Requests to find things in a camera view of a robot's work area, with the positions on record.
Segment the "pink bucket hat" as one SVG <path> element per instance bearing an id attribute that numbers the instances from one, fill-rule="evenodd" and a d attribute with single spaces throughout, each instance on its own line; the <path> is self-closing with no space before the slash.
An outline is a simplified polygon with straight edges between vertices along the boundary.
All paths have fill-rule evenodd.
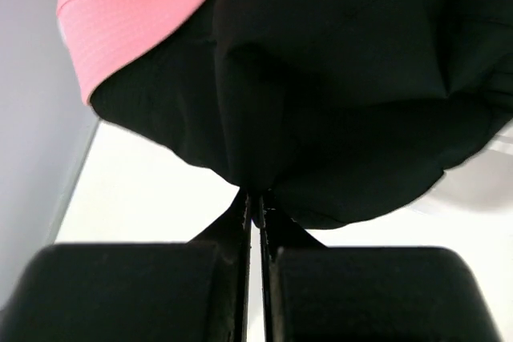
<path id="1" fill-rule="evenodd" d="M 58 0 L 57 18 L 82 101 L 173 34 L 205 0 Z"/>

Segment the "black bucket hat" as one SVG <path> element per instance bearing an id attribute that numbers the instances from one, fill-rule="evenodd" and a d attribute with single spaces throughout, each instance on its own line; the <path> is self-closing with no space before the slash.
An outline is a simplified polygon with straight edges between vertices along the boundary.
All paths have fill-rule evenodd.
<path id="1" fill-rule="evenodd" d="M 512 118 L 512 0 L 207 0 L 91 96 L 307 228 L 426 193 Z"/>

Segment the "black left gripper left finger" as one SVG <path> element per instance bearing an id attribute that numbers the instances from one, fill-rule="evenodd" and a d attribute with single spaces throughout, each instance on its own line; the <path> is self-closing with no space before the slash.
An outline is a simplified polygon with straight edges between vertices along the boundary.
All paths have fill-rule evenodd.
<path id="1" fill-rule="evenodd" d="M 186 243 L 60 243 L 28 264 L 1 338 L 18 342 L 243 341 L 251 219 L 238 193 Z"/>

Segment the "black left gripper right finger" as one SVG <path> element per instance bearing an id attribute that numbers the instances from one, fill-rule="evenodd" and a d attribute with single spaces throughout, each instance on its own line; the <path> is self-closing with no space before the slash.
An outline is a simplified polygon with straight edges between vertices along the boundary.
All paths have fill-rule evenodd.
<path id="1" fill-rule="evenodd" d="M 306 231 L 258 204 L 268 341 L 509 341 L 505 220 L 420 204 L 336 231 Z"/>

